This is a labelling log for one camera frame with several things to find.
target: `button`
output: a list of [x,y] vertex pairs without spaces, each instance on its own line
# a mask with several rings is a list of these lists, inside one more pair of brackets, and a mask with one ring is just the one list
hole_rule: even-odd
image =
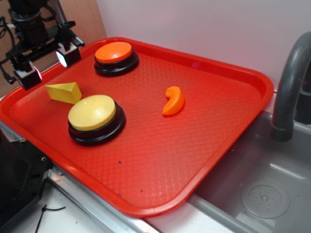
[[97,61],[114,63],[124,60],[132,53],[132,46],[126,42],[112,42],[102,46],[95,52]]
[[77,102],[69,112],[68,120],[73,128],[91,131],[107,124],[116,113],[114,100],[105,95],[95,95]]

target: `plastic toy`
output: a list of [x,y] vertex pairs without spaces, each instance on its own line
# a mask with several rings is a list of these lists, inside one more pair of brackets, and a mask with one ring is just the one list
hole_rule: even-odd
[[185,97],[178,86],[169,87],[165,96],[169,98],[169,102],[163,108],[163,115],[170,116],[178,113],[185,104]]
[[77,83],[46,85],[45,88],[52,100],[76,104],[82,97]]

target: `wooden block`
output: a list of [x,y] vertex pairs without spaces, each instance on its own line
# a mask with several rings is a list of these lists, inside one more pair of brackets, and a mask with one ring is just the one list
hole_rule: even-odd
[[45,88],[52,100],[76,104],[82,97],[77,83],[46,85]]

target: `orange button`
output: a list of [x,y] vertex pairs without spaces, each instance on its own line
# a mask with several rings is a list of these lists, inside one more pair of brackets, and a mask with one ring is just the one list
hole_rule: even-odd
[[95,53],[97,61],[101,63],[119,62],[130,56],[132,46],[126,42],[112,42],[102,46]]

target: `metal sink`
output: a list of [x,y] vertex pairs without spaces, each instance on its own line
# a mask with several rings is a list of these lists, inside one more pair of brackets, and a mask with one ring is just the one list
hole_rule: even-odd
[[295,123],[292,140],[276,142],[271,117],[260,114],[189,202],[236,232],[309,233],[311,128]]

